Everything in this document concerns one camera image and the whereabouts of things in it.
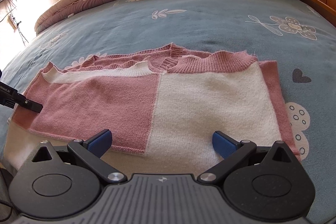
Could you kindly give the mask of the white power strip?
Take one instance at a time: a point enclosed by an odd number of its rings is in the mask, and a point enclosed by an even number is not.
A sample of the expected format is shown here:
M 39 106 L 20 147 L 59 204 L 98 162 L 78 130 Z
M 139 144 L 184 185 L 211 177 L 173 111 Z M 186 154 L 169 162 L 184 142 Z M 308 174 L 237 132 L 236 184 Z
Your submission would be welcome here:
M 15 29 L 19 28 L 21 21 L 18 20 L 13 14 L 9 14 L 9 20 L 11 21 L 11 24 L 14 26 Z

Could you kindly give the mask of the teal floral bed sheet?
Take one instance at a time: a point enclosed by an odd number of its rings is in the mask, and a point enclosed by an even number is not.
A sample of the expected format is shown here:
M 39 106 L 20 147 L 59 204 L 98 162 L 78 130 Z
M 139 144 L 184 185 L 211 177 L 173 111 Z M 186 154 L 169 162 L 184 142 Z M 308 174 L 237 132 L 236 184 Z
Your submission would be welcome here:
M 3 70 L 24 91 L 48 62 L 59 68 L 92 55 L 174 43 L 191 50 L 247 51 L 278 63 L 286 102 L 307 122 L 295 130 L 315 184 L 312 223 L 335 221 L 335 27 L 299 0 L 117 0 L 79 12 L 36 37 Z

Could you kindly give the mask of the pink and cream sweater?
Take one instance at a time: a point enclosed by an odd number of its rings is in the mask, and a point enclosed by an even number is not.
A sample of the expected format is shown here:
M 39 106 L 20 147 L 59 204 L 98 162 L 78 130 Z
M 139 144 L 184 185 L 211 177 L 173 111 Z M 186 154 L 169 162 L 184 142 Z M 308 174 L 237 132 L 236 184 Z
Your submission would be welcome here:
M 25 90 L 40 113 L 17 107 L 5 162 L 19 169 L 41 140 L 62 145 L 104 129 L 107 162 L 126 174 L 193 173 L 220 162 L 212 135 L 298 153 L 277 64 L 246 52 L 191 51 L 174 44 L 128 55 L 91 56 L 59 69 L 48 64 Z

